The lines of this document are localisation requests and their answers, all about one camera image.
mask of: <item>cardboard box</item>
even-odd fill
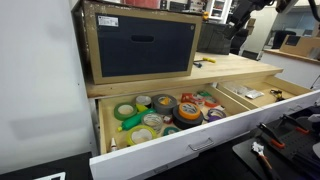
[[[95,84],[191,74],[201,15],[88,0],[81,8],[78,44],[86,50],[81,59],[89,59]]]
[[[255,18],[250,18],[249,21],[248,21],[248,24],[247,26],[254,26],[254,23],[256,22],[256,19]]]
[[[314,55],[312,49],[320,48],[319,37],[301,37],[288,35],[283,41],[280,51],[294,54],[303,57],[309,57],[310,54]]]
[[[253,32],[254,26],[247,26],[246,29],[249,30],[248,35],[251,35]]]

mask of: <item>workbench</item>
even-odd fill
[[[196,53],[195,60],[203,57],[215,59],[216,63],[201,62],[203,66],[193,66],[191,75],[186,77],[105,85],[94,85],[87,79],[86,89],[93,122],[98,124],[96,132],[101,153],[90,159],[95,179],[145,179],[154,176],[197,157],[200,152],[246,134],[260,122],[268,123],[283,112],[313,105],[320,97],[320,91],[311,92],[274,77],[283,71],[282,68],[232,54]],[[265,95],[251,101],[225,88],[224,83],[227,82],[254,87]],[[269,93],[271,89],[282,90],[287,100],[274,103],[274,96]],[[117,103],[131,102],[139,95],[163,93],[180,100],[181,93],[199,90],[212,94],[225,107],[227,117],[169,136],[158,135],[157,139],[131,147],[127,147],[124,140],[126,132],[116,131],[121,124],[113,116]],[[112,137],[120,150],[109,153]]]
[[[310,88],[320,75],[320,61],[284,53],[275,49],[264,50],[260,62],[283,68],[283,73],[277,74],[276,77],[305,88]]]

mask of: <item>drawer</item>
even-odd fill
[[[100,147],[102,155],[90,159],[90,167],[93,177],[95,179],[134,178],[152,170],[157,170],[159,167],[165,166],[166,164],[184,157],[194,156],[194,154],[200,152],[198,147],[204,147],[201,148],[201,150],[204,150],[216,145],[216,138],[218,137],[211,137],[211,134],[206,132],[210,132],[210,129],[212,128],[215,129],[215,126],[218,126],[218,128],[222,127],[219,124],[223,123],[219,123],[219,121],[212,123],[206,123],[204,121],[201,126],[161,137],[163,129],[168,126],[165,124],[162,127],[161,132],[158,134],[157,139],[131,147],[127,147],[127,143],[125,141],[127,132],[117,132],[117,127],[120,126],[121,121],[113,117],[113,109],[118,103],[133,101],[138,95],[154,96],[157,94],[170,94],[177,100],[180,100],[182,93],[194,93],[199,90],[209,92],[219,104],[225,107],[224,112],[226,113],[227,118],[219,120],[221,122],[235,120],[232,118],[234,115],[249,111],[247,107],[230,98],[220,90],[211,87],[211,85],[200,85],[118,97],[108,97],[99,100]],[[206,113],[208,109],[209,108],[207,107],[203,107],[202,111]],[[228,136],[219,137],[219,142],[225,141],[231,136],[234,136],[234,133],[227,134]],[[108,153],[112,137],[115,138],[119,150]]]
[[[264,95],[256,99],[249,99],[242,95],[238,95],[235,93],[235,88],[232,87],[233,83],[235,83],[236,86],[240,85],[255,89],[264,93]],[[311,92],[310,89],[281,80],[274,76],[246,79],[236,82],[222,82],[218,84],[217,88],[250,109],[275,103],[276,98],[270,93],[270,90],[281,90],[282,97],[285,99]]]

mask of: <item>cabinet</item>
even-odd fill
[[[213,58],[216,63],[203,62],[201,69],[194,67],[191,76],[187,77],[98,86],[90,85],[88,82],[88,96],[97,99],[98,102],[101,136],[101,155],[90,159],[95,179],[143,179],[155,175],[197,157],[208,148],[250,131],[260,122],[275,120],[282,113],[295,110],[297,105],[301,108],[313,105],[320,96],[320,91],[310,92],[289,82],[274,80],[273,76],[282,72],[282,69],[275,66],[235,55],[197,53],[195,59],[200,57]],[[255,79],[253,82],[258,86],[260,80],[261,83],[269,83],[272,87],[274,85],[285,88],[286,83],[289,83],[292,85],[291,88],[303,90],[292,92],[291,98],[282,102],[267,102],[247,107],[249,103],[240,102],[236,96],[219,89],[225,81],[247,83],[250,79]],[[217,88],[212,82],[218,82]],[[116,103],[132,100],[138,95],[152,96],[160,93],[171,94],[179,100],[182,92],[197,90],[210,92],[225,106],[227,117],[131,147],[126,147],[123,140],[126,133],[116,132],[117,126],[120,125],[120,121],[115,120],[112,113]],[[107,153],[111,137],[117,139],[120,150]]]
[[[209,12],[209,19],[225,24],[228,19],[232,0],[209,0],[206,11]]]

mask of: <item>chair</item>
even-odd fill
[[[280,49],[287,35],[296,35],[296,33],[293,31],[277,31],[274,35],[273,45],[271,49]]]
[[[239,32],[237,32],[233,39],[231,40],[231,47],[230,47],[230,53],[232,54],[239,54],[240,48],[242,44],[246,41],[248,37],[249,30],[247,29],[241,29]]]

